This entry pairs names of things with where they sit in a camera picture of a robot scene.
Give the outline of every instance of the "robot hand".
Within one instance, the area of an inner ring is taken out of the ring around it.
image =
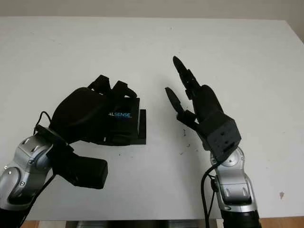
[[[88,87],[75,90],[57,107],[49,128],[35,126],[34,135],[17,147],[13,161],[0,176],[0,218],[5,228],[19,228],[38,195],[56,174],[75,186],[102,189],[107,162],[73,153],[70,143],[98,143],[110,127],[109,112],[125,96],[136,97],[126,83],[111,89],[99,76]],[[50,169],[53,176],[45,183]]]
[[[204,193],[207,176],[211,178],[213,197],[215,192],[217,194],[225,228],[261,228],[252,184],[244,172],[245,156],[238,148],[241,136],[235,121],[224,114],[209,86],[200,86],[177,57],[173,57],[173,62],[186,88],[186,95],[192,100],[195,113],[184,111],[177,96],[167,87],[168,98],[177,112],[177,119],[195,130],[204,149],[211,152],[212,166],[203,175],[200,186],[206,228],[209,228],[211,211],[211,207],[207,211]],[[212,170],[216,172],[215,177],[209,175]]]

